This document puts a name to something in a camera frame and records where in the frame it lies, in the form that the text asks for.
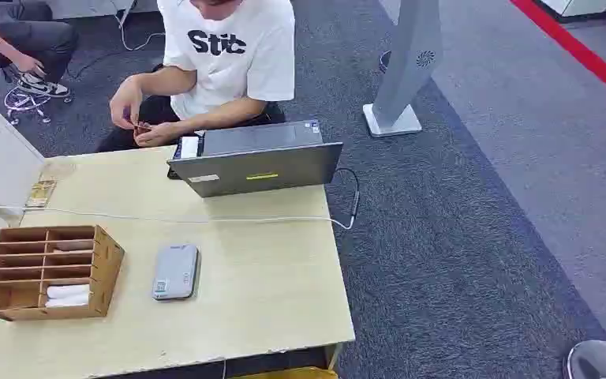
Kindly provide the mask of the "person's left hand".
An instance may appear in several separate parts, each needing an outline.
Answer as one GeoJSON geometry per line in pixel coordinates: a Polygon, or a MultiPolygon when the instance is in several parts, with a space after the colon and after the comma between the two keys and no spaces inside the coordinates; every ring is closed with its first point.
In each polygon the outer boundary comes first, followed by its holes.
{"type": "Polygon", "coordinates": [[[140,148],[176,144],[181,136],[179,125],[176,122],[164,122],[153,126],[142,122],[134,127],[133,132],[134,141],[140,148]]]}

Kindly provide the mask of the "person's right hand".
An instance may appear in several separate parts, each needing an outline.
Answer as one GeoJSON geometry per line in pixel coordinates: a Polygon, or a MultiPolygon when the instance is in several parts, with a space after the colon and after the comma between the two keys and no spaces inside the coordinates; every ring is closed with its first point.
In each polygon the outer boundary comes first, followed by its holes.
{"type": "Polygon", "coordinates": [[[140,105],[143,92],[140,75],[127,77],[110,99],[111,121],[122,129],[134,129],[139,122],[140,105]]]}

